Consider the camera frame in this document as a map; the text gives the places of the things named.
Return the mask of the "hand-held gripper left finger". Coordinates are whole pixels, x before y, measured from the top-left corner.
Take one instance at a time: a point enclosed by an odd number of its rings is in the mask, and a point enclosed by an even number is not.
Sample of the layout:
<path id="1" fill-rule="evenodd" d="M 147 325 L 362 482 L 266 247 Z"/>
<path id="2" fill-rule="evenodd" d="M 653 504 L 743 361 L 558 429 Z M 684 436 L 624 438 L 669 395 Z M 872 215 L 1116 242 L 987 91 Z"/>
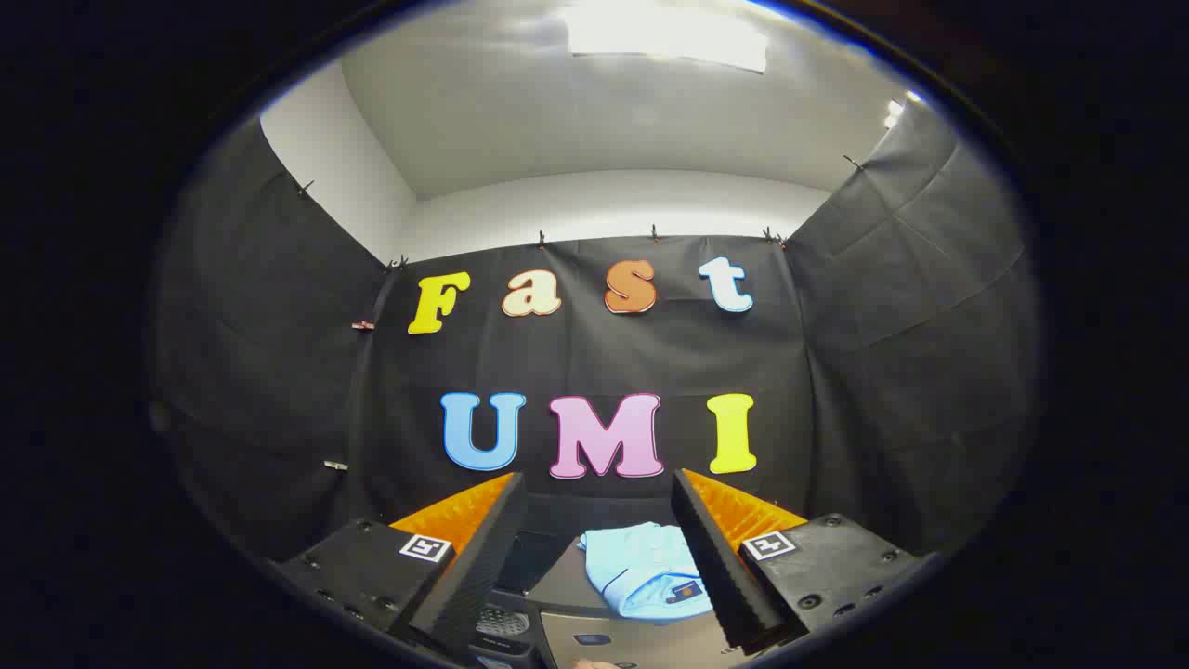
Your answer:
<path id="1" fill-rule="evenodd" d="M 352 519 L 277 572 L 347 625 L 438 657 L 467 657 L 527 509 L 524 478 L 509 473 L 391 524 Z"/>

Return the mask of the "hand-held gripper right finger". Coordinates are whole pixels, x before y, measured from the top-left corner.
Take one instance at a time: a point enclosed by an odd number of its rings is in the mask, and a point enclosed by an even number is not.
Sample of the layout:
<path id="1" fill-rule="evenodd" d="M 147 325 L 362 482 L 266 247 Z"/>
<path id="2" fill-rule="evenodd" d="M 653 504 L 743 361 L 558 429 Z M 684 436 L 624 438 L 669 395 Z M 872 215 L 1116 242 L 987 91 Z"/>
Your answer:
<path id="1" fill-rule="evenodd" d="M 921 578 L 921 558 L 844 515 L 804 519 L 696 471 L 671 505 L 726 643 L 797 657 L 882 612 Z"/>

